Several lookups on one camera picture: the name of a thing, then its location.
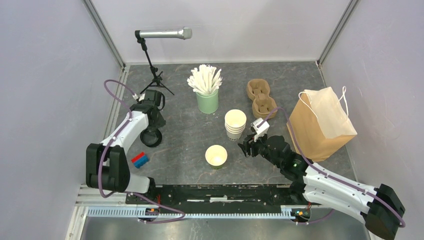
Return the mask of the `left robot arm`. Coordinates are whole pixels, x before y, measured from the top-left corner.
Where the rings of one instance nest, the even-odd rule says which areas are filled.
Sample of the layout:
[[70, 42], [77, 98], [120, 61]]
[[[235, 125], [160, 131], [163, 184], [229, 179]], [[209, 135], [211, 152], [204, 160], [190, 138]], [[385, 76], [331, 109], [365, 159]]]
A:
[[161, 110], [165, 106], [162, 92], [148, 89], [142, 99], [129, 108], [129, 113], [118, 128], [100, 143], [91, 143], [86, 149], [86, 185], [112, 192], [135, 192], [145, 204], [153, 203], [157, 190], [154, 179], [130, 172], [126, 154], [139, 138], [148, 148], [162, 142], [162, 128], [166, 121]]

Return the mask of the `stack of white paper cups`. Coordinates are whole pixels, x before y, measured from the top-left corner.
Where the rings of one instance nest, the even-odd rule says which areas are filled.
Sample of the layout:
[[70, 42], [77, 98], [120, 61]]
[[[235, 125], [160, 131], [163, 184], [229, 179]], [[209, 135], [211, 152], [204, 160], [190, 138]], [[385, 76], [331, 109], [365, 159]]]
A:
[[230, 141], [240, 139], [247, 122], [246, 114], [239, 109], [229, 110], [224, 116], [224, 126]]

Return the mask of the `green paper coffee cup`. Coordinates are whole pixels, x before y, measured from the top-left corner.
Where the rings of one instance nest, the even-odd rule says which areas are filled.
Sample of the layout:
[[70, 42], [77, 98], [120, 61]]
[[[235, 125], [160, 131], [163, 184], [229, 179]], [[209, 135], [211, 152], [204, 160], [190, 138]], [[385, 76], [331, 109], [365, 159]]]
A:
[[214, 170], [221, 169], [228, 159], [227, 150], [221, 145], [212, 145], [205, 151], [206, 162]]

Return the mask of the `brown paper bag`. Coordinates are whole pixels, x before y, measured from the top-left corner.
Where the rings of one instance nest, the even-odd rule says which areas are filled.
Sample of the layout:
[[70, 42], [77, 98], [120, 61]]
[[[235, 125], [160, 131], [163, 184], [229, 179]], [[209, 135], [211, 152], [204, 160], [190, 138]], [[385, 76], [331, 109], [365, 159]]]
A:
[[295, 151], [313, 162], [322, 162], [342, 148], [357, 131], [349, 118], [347, 88], [337, 96], [331, 87], [305, 89], [298, 93], [287, 122]]

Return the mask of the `red and blue block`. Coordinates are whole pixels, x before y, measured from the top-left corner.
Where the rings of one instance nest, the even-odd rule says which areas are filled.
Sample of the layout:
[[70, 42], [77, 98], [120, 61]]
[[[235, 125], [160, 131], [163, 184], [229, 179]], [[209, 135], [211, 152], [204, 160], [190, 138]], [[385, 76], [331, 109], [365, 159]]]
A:
[[141, 152], [135, 157], [131, 159], [132, 164], [137, 168], [140, 169], [143, 165], [149, 162], [148, 156], [145, 154], [145, 152]]

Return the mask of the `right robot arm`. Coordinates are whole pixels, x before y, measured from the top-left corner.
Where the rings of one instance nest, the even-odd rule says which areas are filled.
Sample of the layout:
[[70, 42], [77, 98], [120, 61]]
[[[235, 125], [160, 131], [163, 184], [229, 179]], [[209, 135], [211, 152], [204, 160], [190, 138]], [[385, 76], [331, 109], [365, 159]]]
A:
[[246, 157], [261, 156], [292, 183], [289, 199], [295, 204], [310, 202], [342, 212], [363, 223], [368, 231], [393, 240], [405, 225], [405, 207], [392, 187], [359, 183], [322, 167], [293, 150], [281, 135], [248, 135], [239, 143]]

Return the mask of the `brown cardboard cup carrier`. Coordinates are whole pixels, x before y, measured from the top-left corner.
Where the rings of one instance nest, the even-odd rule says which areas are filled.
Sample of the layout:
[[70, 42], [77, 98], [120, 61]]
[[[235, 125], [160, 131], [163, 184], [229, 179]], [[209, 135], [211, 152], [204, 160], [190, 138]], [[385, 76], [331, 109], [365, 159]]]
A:
[[257, 118], [265, 119], [277, 107], [275, 100], [270, 96], [270, 86], [265, 79], [256, 78], [247, 83], [247, 96], [252, 100], [252, 114]]

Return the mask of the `black tripod mic stand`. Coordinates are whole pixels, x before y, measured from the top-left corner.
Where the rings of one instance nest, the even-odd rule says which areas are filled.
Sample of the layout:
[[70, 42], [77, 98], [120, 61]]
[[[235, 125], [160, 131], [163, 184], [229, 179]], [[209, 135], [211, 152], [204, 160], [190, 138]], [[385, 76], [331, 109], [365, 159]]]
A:
[[166, 87], [163, 83], [162, 83], [162, 73], [163, 71], [161, 71], [159, 74], [157, 74], [158, 72], [158, 68], [153, 66], [149, 53], [148, 53], [148, 47], [146, 44], [146, 40], [144, 38], [137, 38], [137, 42], [141, 45], [142, 50], [144, 51], [148, 64], [149, 64], [149, 69], [153, 75], [153, 79], [151, 80], [151, 82], [140, 92], [140, 94], [143, 94], [148, 88], [150, 87], [156, 87], [156, 88], [164, 88], [166, 90], [168, 90], [172, 95], [175, 95], [168, 87]]

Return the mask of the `black plastic cup lid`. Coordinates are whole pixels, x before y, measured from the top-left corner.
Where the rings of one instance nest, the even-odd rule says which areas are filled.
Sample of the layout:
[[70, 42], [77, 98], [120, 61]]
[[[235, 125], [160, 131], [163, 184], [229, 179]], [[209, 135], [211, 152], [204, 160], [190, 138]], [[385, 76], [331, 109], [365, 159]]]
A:
[[156, 130], [143, 130], [140, 133], [141, 142], [149, 148], [155, 148], [162, 142], [163, 136], [159, 129]]

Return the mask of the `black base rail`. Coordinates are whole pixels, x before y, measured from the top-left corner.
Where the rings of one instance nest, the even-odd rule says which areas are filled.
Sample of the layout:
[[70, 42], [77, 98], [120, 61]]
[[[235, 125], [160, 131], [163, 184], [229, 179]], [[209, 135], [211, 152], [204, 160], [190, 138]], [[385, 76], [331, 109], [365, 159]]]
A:
[[289, 184], [163, 184], [145, 193], [156, 203], [189, 214], [277, 214], [308, 201]]

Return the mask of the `white paper straws bundle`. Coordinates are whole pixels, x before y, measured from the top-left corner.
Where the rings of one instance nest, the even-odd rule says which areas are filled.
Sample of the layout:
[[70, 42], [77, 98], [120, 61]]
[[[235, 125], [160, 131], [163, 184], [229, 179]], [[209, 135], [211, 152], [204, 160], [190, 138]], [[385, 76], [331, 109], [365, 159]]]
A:
[[211, 95], [217, 92], [222, 85], [221, 72], [222, 70], [215, 66], [201, 64], [191, 70], [191, 76], [186, 81], [193, 92]]

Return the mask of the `silver microphone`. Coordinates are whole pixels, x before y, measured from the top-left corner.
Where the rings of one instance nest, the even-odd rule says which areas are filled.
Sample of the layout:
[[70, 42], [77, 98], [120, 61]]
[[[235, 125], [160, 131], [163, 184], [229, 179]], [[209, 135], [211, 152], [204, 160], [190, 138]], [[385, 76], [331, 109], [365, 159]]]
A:
[[138, 39], [180, 39], [192, 38], [193, 31], [189, 27], [168, 30], [135, 30], [134, 35]]

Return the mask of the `green straw holder cup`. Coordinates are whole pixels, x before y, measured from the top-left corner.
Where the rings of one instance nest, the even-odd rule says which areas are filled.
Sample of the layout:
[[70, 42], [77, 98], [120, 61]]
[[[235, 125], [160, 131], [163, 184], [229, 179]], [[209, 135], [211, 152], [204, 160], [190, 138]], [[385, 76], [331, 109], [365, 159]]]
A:
[[212, 94], [204, 95], [196, 93], [198, 109], [204, 114], [212, 114], [219, 107], [219, 91], [216, 90]]

